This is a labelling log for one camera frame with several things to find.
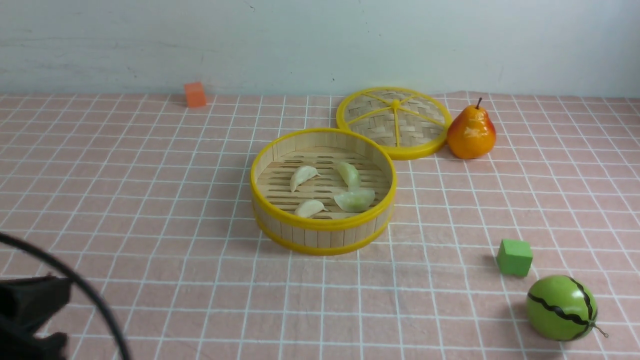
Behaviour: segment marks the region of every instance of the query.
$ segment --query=black object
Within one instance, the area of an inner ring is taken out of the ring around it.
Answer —
[[[40,340],[33,335],[53,314],[68,304],[71,284],[77,285],[104,317],[120,349],[121,359],[131,360],[131,351],[115,316],[86,280],[54,256],[24,240],[0,233],[0,243],[26,252],[67,277],[47,276],[0,282],[1,360],[67,360],[62,354],[66,350],[66,334],[56,333]]]
[[[55,276],[0,281],[0,354],[7,360],[66,360],[67,335],[34,337],[69,303],[69,279]]]

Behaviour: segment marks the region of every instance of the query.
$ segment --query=white dumpling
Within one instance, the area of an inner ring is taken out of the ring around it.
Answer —
[[[289,186],[291,188],[291,192],[296,191],[296,188],[304,183],[305,181],[311,179],[312,177],[319,176],[318,170],[314,167],[310,167],[308,165],[303,165],[296,169],[291,176],[291,180],[289,181]]]
[[[301,218],[310,218],[321,211],[326,211],[326,208],[321,201],[305,200],[298,205],[294,214]]]
[[[340,209],[347,213],[361,213],[371,206],[376,199],[373,189],[357,189],[333,197]]]

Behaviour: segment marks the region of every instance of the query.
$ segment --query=black cable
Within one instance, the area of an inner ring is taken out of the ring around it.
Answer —
[[[120,330],[118,323],[115,320],[115,316],[113,316],[113,313],[111,312],[111,310],[109,310],[109,307],[104,302],[102,297],[93,289],[91,285],[89,285],[88,282],[86,282],[80,275],[78,275],[75,271],[62,263],[60,260],[46,253],[45,251],[29,244],[26,241],[20,240],[4,233],[0,233],[0,243],[15,247],[16,249],[20,249],[28,253],[34,258],[39,259],[43,263],[61,272],[76,285],[78,285],[80,290],[82,290],[84,294],[89,297],[89,299],[91,299],[91,301],[95,304],[95,307],[97,307],[98,311],[100,311],[100,314],[102,314],[102,317],[104,317],[104,321],[107,323],[107,326],[109,327],[109,330],[111,331],[111,334],[113,335],[113,338],[115,339],[116,344],[120,349],[120,357],[122,358],[122,360],[131,360],[131,351],[129,350],[129,346],[127,345],[127,341],[125,340],[125,336],[122,333],[122,330]]]

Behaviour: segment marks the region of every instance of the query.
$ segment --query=white wall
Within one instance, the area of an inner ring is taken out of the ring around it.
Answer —
[[[639,0],[0,0],[0,92],[640,97]]]

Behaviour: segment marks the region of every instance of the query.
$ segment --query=steamer basket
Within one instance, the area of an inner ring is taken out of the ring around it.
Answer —
[[[339,129],[370,138],[393,160],[423,158],[440,150],[452,121],[434,98],[394,87],[357,92],[344,99],[336,113]]]
[[[376,192],[375,201],[363,213],[345,213],[333,199],[347,190],[336,169],[341,161],[358,169],[362,188]],[[320,176],[291,193],[289,180],[302,165],[316,167]],[[340,129],[308,129],[283,136],[260,151],[251,167],[258,226],[285,248],[311,255],[345,254],[375,240],[391,219],[396,186],[389,155],[372,140]],[[307,199],[320,200],[327,211],[312,218],[294,215]]]

